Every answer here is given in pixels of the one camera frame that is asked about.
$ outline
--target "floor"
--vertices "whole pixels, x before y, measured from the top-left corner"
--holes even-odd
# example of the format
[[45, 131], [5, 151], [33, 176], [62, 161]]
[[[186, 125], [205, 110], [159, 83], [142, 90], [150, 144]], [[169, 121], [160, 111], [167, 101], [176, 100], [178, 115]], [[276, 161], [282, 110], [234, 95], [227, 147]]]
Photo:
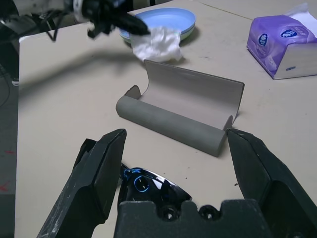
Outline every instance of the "floor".
[[0, 66], [0, 237], [14, 237], [18, 87]]

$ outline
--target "plate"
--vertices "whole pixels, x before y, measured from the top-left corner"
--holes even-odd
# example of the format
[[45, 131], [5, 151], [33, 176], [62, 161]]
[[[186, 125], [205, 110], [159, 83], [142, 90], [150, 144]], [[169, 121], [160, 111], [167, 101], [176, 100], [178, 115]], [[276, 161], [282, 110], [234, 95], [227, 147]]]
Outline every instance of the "plate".
[[[195, 27], [196, 16], [189, 10], [183, 8], [158, 8], [136, 14], [149, 28], [166, 26], [181, 31], [181, 35], [192, 32]], [[129, 33], [121, 30], [124, 40], [130, 39]]]
[[[187, 31], [187, 32], [185, 32], [184, 34], [182, 34], [181, 36], [180, 36], [180, 40], [182, 41], [182, 40], [185, 40], [187, 37], [189, 37], [190, 36], [190, 34], [194, 31], [194, 29], [195, 29], [195, 25], [191, 28], [191, 29], [189, 29], [189, 31]], [[123, 38], [123, 40], [126, 42], [126, 43], [131, 43], [131, 40], [130, 40], [130, 38], [127, 38], [127, 37], [124, 37], [124, 36], [121, 36], [122, 38]]]

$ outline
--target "table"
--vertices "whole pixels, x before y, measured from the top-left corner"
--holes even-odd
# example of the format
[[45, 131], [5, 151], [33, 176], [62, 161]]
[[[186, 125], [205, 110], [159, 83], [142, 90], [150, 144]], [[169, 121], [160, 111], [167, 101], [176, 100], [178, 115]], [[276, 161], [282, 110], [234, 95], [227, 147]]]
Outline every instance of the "table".
[[241, 0], [239, 4], [235, 1], [219, 0], [196, 0], [206, 6], [227, 11], [248, 19], [259, 16], [273, 16], [287, 13], [297, 5], [308, 3], [309, 12], [317, 18], [317, 1], [315, 0]]
[[[197, 15], [194, 35], [182, 43], [178, 66], [246, 84], [234, 127], [253, 133], [293, 172], [317, 203], [314, 134], [317, 77], [274, 81], [246, 50], [251, 20], [189, 0], [158, 7], [183, 7]], [[119, 118], [117, 100], [133, 85], [142, 92], [147, 74], [115, 31], [88, 39], [89, 25], [60, 30], [56, 43], [45, 34], [21, 43], [16, 189], [16, 237], [35, 237], [66, 183], [86, 138], [98, 140], [127, 129], [123, 161], [172, 180], [200, 207], [216, 208], [242, 198], [226, 142], [215, 158]], [[116, 199], [94, 238], [111, 237]]]

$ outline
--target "sunglasses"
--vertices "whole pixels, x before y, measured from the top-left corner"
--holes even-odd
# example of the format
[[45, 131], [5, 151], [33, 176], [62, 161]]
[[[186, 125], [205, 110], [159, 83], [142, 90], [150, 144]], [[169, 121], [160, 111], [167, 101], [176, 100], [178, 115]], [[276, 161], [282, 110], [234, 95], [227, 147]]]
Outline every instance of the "sunglasses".
[[118, 206], [123, 201], [152, 201], [159, 216], [172, 221], [179, 217], [184, 201], [192, 197], [173, 182], [142, 168], [129, 169], [121, 164], [122, 179]]

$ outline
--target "purple tissue box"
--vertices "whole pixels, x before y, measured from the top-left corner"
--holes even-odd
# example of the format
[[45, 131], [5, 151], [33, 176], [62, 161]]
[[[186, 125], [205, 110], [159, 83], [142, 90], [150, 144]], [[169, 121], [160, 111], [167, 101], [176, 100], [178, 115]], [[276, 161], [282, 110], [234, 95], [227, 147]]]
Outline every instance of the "purple tissue box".
[[289, 16], [255, 18], [247, 48], [273, 79], [317, 74], [317, 38]]

